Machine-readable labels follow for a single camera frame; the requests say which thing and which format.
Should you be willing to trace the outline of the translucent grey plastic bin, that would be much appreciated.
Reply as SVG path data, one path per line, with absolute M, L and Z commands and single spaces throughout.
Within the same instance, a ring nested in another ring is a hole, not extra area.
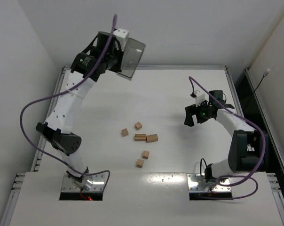
M 121 66 L 116 74 L 131 81 L 142 58 L 145 47 L 146 45 L 144 43 L 129 38 L 125 45 Z

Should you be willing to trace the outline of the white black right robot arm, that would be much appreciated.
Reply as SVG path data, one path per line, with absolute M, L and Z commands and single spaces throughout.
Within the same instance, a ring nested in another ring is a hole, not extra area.
M 201 124 L 215 119 L 231 135 L 232 140 L 228 157 L 206 166 L 205 181 L 213 182 L 217 178 L 239 173 L 266 171 L 269 161 L 268 134 L 235 115 L 232 112 L 234 106 L 223 98 L 223 91 L 212 90 L 209 94 L 206 99 L 204 92 L 192 92 L 191 97 L 196 102 L 185 107 L 184 124 L 193 127 L 195 123 Z

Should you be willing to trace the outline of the long wooden block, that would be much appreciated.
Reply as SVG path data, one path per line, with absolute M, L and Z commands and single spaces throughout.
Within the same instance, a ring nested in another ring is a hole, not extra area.
M 147 143 L 152 143 L 152 142 L 157 142 L 157 141 L 158 141 L 158 135 L 157 134 L 152 134 L 152 135 L 146 136 L 146 142 Z

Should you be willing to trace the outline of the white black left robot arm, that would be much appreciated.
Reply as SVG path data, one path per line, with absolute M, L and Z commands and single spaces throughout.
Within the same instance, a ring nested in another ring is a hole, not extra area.
M 54 110 L 45 122 L 39 122 L 36 126 L 36 130 L 54 149 L 60 152 L 63 161 L 67 164 L 68 177 L 77 183 L 81 183 L 85 177 L 84 174 L 89 171 L 79 154 L 81 137 L 72 133 L 75 116 L 79 112 L 88 91 L 97 82 L 99 76 L 106 70 L 117 72 L 120 69 L 128 36 L 127 30 L 116 29 L 103 59 L 94 73 L 88 76 L 109 37 L 107 32 L 98 32 L 89 46 L 76 55 L 65 86 L 66 93 L 58 98 Z

